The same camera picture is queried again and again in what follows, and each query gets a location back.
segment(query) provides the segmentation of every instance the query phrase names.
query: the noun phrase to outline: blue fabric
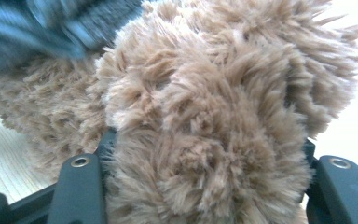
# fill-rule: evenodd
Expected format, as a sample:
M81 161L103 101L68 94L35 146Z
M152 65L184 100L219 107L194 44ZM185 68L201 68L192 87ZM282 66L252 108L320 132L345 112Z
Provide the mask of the blue fabric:
M112 41L142 0L0 0L0 71L36 54L80 59Z

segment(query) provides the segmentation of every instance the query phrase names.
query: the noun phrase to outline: stuffed animal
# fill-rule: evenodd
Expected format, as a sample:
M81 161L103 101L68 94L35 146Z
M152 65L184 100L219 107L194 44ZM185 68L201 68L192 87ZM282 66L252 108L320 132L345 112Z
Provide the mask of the stuffed animal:
M117 130L111 223L295 223L301 147L351 99L358 26L328 0L144 2L104 54L0 76L0 115L45 173Z

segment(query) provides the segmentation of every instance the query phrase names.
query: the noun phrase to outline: brown plush toy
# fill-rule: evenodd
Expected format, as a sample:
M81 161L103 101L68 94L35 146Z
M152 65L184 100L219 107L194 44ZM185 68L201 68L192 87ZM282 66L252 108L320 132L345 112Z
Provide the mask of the brown plush toy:
M358 26L316 19L328 2L145 2L102 57L0 76L0 115L53 176L114 127L111 223L294 223L311 176L301 147L349 102L358 68Z

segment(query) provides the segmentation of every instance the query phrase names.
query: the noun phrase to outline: brown fur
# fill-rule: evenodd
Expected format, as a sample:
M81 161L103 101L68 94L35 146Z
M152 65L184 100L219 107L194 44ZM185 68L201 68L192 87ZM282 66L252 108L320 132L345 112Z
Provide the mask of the brown fur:
M55 171L115 127L112 223L293 223L301 146L349 102L358 67L358 26L314 19L327 2L144 3L96 74L98 56L0 77L1 116Z

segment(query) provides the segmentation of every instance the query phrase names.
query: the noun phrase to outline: teddy bear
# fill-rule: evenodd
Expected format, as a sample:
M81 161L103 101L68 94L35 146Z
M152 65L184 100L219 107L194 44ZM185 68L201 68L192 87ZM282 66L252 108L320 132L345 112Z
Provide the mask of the teddy bear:
M358 26L326 26L329 2L144 2L102 53L0 75L0 116L53 177L114 128L110 223L296 223L302 145L356 86Z

